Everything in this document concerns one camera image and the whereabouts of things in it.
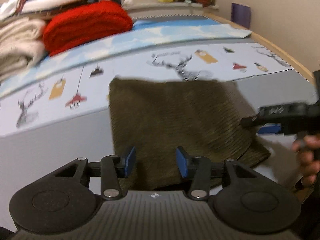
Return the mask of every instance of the stack of folded clothes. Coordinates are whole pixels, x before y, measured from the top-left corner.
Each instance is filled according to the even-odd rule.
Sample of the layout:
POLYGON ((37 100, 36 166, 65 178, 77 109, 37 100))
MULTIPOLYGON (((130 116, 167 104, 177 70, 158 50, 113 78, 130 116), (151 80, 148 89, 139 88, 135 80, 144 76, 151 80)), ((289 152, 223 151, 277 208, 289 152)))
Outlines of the stack of folded clothes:
POLYGON ((27 17, 0 29, 0 81, 35 66, 46 55, 41 40, 46 23, 27 17))
POLYGON ((132 25, 120 0, 9 0, 0 5, 0 81, 35 66, 46 51, 53 56, 132 25))

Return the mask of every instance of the olive green cloth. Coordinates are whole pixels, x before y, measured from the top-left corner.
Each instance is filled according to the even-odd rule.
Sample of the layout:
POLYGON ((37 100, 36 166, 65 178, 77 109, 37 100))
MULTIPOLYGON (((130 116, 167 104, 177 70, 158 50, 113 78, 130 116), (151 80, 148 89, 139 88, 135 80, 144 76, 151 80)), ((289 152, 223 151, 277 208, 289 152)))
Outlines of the olive green cloth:
MULTIPOLYGON (((177 146, 213 162, 233 158, 254 166, 269 157, 254 133, 239 124, 241 117, 254 112, 226 84, 234 87, 217 81, 155 83, 115 78, 110 83, 115 154, 136 147, 136 166, 128 179, 120 180, 122 189, 153 190, 181 183, 177 146)), ((219 179, 212 180, 212 186, 217 184, 219 179)))

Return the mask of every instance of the purple book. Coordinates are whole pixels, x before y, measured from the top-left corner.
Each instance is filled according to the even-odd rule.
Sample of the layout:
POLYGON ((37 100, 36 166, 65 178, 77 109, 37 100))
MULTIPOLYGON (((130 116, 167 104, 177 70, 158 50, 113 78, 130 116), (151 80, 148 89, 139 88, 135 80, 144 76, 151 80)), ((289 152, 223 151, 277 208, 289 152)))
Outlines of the purple book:
POLYGON ((231 21, 250 29, 251 8, 243 4, 232 3, 231 21))

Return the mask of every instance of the human hand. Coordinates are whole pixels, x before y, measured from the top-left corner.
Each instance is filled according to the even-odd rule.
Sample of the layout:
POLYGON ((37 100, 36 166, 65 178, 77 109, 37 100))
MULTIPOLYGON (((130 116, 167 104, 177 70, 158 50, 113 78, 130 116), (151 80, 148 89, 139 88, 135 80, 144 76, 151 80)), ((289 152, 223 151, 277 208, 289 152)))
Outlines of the human hand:
MULTIPOLYGON (((307 135, 303 138, 306 146, 311 150, 320 148, 320 134, 318 135, 307 135)), ((320 171, 320 161, 314 161, 312 151, 301 151, 299 141, 295 141, 292 144, 292 149, 297 154, 297 160, 300 165, 300 172, 303 175, 301 179, 304 187, 310 187, 316 181, 316 174, 320 171)))

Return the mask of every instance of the blue gripper pad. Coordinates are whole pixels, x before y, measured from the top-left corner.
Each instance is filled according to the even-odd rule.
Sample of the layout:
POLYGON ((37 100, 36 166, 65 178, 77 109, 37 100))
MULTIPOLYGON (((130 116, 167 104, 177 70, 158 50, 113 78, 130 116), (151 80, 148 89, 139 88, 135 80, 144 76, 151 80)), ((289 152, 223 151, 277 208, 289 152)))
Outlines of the blue gripper pad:
POLYGON ((131 174, 131 171, 135 163, 136 163, 136 148, 132 147, 124 163, 124 175, 126 178, 131 174))
POLYGON ((275 125, 268 125, 263 126, 258 131, 258 134, 266 134, 266 133, 280 133, 281 132, 281 126, 278 124, 275 125))
POLYGON ((176 160, 181 176, 186 178, 188 176, 187 160, 178 148, 176 149, 176 160))

